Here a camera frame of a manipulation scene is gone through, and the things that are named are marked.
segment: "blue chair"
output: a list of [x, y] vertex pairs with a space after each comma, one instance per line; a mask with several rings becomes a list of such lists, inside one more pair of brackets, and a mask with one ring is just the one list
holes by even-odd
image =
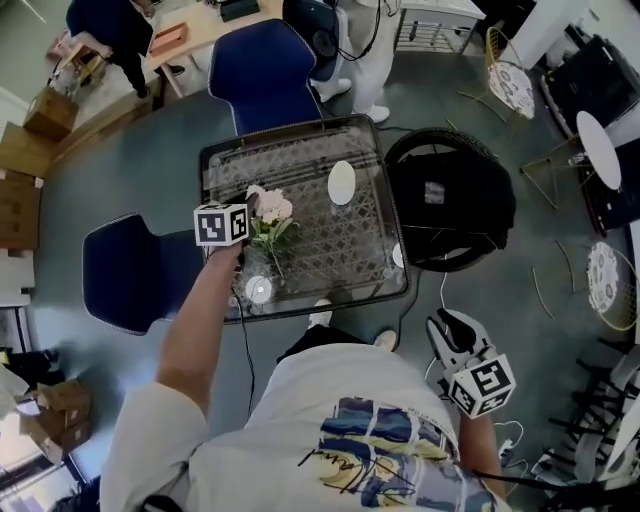
[[309, 74], [311, 49], [282, 20], [234, 30], [216, 42], [209, 94], [229, 103], [237, 135], [321, 119]]
[[175, 316], [204, 265], [193, 230], [156, 236], [138, 214], [92, 231], [82, 251], [89, 314], [139, 336]]

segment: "glass table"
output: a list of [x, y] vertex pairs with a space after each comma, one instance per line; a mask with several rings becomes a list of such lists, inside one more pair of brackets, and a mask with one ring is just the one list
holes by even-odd
[[[329, 173], [341, 160], [356, 176], [345, 206], [335, 205], [327, 191]], [[253, 184], [279, 188], [293, 204], [295, 236], [278, 255], [280, 270], [257, 246], [244, 249], [233, 287], [246, 321], [370, 304], [409, 289], [400, 223], [368, 117], [312, 121], [221, 142], [201, 152], [200, 180], [202, 204], [232, 202]], [[268, 300], [257, 303], [254, 291], [247, 292], [251, 286]], [[322, 298], [331, 304], [314, 307]], [[225, 320], [240, 320], [233, 297]]]

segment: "white sneaker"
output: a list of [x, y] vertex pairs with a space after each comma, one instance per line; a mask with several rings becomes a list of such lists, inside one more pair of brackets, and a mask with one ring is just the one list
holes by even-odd
[[349, 89], [351, 89], [351, 80], [349, 80], [348, 78], [339, 78], [338, 86], [333, 91], [326, 94], [320, 94], [320, 103], [326, 103], [334, 96], [344, 94]]
[[356, 112], [354, 110], [353, 114], [365, 114], [369, 116], [374, 123], [378, 124], [384, 123], [387, 119], [389, 119], [390, 112], [387, 107], [374, 105], [373, 107], [371, 107], [371, 110], [369, 110], [369, 112]]
[[373, 346], [381, 348], [386, 352], [395, 352], [398, 348], [398, 335], [391, 329], [383, 331], [378, 334], [376, 341], [373, 342]]
[[[331, 304], [330, 300], [328, 300], [328, 299], [320, 299], [313, 306], [314, 307], [327, 306], [328, 304]], [[333, 311], [323, 311], [322, 313], [312, 313], [312, 314], [310, 314], [309, 315], [309, 327], [307, 327], [307, 330], [311, 329], [312, 327], [315, 327], [316, 325], [321, 325], [323, 327], [329, 327], [329, 324], [331, 323], [331, 317], [332, 316], [333, 316]]]

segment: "gray floor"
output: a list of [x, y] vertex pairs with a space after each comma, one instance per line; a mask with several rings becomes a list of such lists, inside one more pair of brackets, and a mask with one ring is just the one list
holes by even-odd
[[[558, 130], [539, 101], [537, 118], [521, 123], [510, 137], [511, 128], [491, 112], [458, 96], [456, 91], [461, 88], [480, 89], [476, 69], [481, 64], [481, 59], [399, 54], [384, 102], [392, 112], [387, 125], [447, 126], [449, 119], [458, 129], [487, 144], [512, 175], [518, 211], [507, 249], [469, 270], [449, 275], [443, 295], [448, 307], [480, 320], [508, 355], [518, 388], [510, 403], [496, 413], [496, 421], [522, 422], [525, 435], [515, 455], [533, 463], [543, 447], [561, 438], [548, 426], [547, 418], [567, 417], [570, 392], [586, 382], [575, 358], [606, 357], [609, 354], [596, 345], [597, 336], [624, 336], [594, 316], [585, 295], [569, 293], [566, 264], [554, 245], [556, 239], [566, 243], [576, 267], [582, 268], [586, 255], [583, 246], [598, 238], [590, 226], [577, 177], [571, 172], [560, 179], [565, 203], [554, 212], [518, 173], [520, 165], [561, 140]], [[335, 100], [329, 107], [339, 114], [348, 113], [349, 98]], [[201, 92], [112, 136], [69, 163], [45, 185], [37, 289], [30, 320], [39, 345], [61, 347], [69, 374], [78, 375], [93, 392], [95, 433], [76, 452], [81, 470], [89, 477], [100, 473], [125, 393], [152, 379], [167, 324], [154, 324], [140, 338], [88, 316], [81, 291], [83, 237], [97, 226], [133, 211], [142, 214], [157, 233], [189, 229], [198, 200], [198, 153], [232, 134], [227, 106]], [[400, 135], [381, 132], [385, 149]], [[626, 250], [622, 232], [610, 234], [608, 241]], [[541, 287], [556, 320], [550, 319], [538, 302], [532, 265], [539, 269]], [[442, 275], [423, 273], [415, 306], [402, 322], [399, 353], [423, 371], [432, 357], [424, 323], [440, 305], [441, 281]], [[398, 326], [414, 293], [415, 289], [397, 301], [340, 311], [335, 315], [335, 325], [370, 340], [382, 328]], [[306, 322], [306, 318], [298, 317], [272, 321], [268, 329], [260, 324], [247, 326], [257, 397], [275, 367], [276, 357], [296, 341]], [[435, 368], [429, 381], [435, 383], [439, 373]], [[249, 369], [242, 331], [239, 326], [226, 327], [211, 408], [212, 433], [241, 428], [248, 399]], [[517, 427], [498, 427], [500, 439], [517, 434]], [[528, 508], [525, 504], [534, 500], [520, 489], [513, 497], [522, 508]]]

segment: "flower bouquet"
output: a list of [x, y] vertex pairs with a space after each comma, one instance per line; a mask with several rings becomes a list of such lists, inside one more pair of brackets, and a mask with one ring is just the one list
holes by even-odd
[[273, 260], [280, 277], [284, 279], [278, 259], [291, 239], [294, 231], [292, 226], [298, 227], [291, 218], [293, 206], [280, 189], [265, 190], [258, 185], [251, 185], [247, 189], [247, 197], [253, 194], [258, 195], [258, 200], [256, 215], [251, 219], [255, 231], [252, 242]]

